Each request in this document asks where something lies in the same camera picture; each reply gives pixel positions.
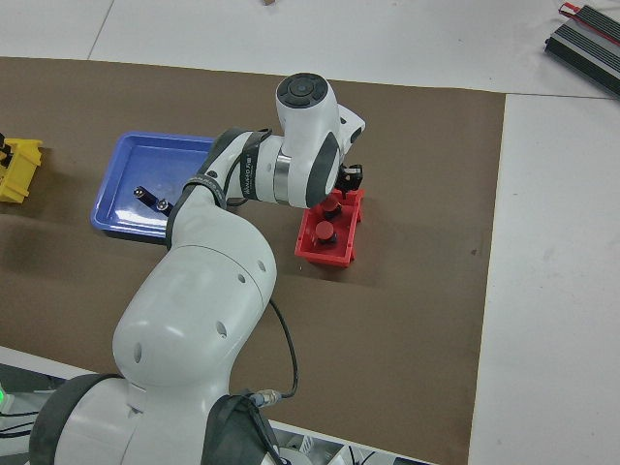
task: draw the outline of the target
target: white tabletop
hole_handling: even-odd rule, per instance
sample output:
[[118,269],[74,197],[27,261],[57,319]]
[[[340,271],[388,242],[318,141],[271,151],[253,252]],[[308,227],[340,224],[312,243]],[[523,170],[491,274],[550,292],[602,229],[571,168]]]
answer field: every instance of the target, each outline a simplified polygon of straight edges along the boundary
[[617,463],[620,104],[543,54],[561,3],[0,0],[0,55],[589,97],[507,100],[470,463]]

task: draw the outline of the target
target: cable connector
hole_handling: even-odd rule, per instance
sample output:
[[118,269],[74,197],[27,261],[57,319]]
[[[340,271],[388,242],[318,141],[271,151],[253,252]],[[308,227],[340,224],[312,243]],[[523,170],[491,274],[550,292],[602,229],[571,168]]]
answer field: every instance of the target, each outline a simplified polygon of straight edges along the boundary
[[261,409],[280,402],[282,400],[282,393],[274,389],[263,389],[251,394],[250,400]]

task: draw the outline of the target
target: gray band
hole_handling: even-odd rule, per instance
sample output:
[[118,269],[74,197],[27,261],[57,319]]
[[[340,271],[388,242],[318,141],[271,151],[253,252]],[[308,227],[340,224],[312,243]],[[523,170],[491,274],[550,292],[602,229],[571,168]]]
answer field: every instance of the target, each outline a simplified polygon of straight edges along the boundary
[[278,203],[289,204],[289,168],[291,167],[291,157],[278,153],[275,161],[273,173],[273,195]]
[[185,187],[187,186],[204,186],[209,191],[213,193],[213,197],[215,198],[215,202],[217,206],[220,208],[224,208],[226,210],[226,196],[224,195],[224,191],[218,184],[218,182],[213,179],[211,176],[207,176],[206,174],[197,173],[195,176],[190,177],[185,183]]

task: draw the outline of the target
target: red plastic container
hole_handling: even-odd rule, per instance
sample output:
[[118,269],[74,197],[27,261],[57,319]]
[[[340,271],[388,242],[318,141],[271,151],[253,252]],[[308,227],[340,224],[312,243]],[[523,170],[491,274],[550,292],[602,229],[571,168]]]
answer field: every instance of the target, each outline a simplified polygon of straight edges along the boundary
[[[361,221],[361,200],[364,197],[364,190],[350,191],[346,198],[343,198],[342,193],[337,190],[330,195],[331,199],[328,198],[303,212],[294,254],[313,264],[347,267],[356,257],[354,238],[356,225]],[[333,211],[334,198],[341,205],[340,212],[335,216],[333,213],[329,214]],[[325,237],[325,225],[319,226],[327,220],[335,233],[332,239]]]

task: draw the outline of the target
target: yellow bin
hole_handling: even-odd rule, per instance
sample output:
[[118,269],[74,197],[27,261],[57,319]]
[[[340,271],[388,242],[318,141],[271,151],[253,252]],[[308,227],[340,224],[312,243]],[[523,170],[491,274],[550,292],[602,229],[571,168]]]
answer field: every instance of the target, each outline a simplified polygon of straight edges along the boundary
[[8,167],[0,166],[0,202],[22,203],[35,169],[41,165],[42,142],[34,139],[5,139],[13,152]]

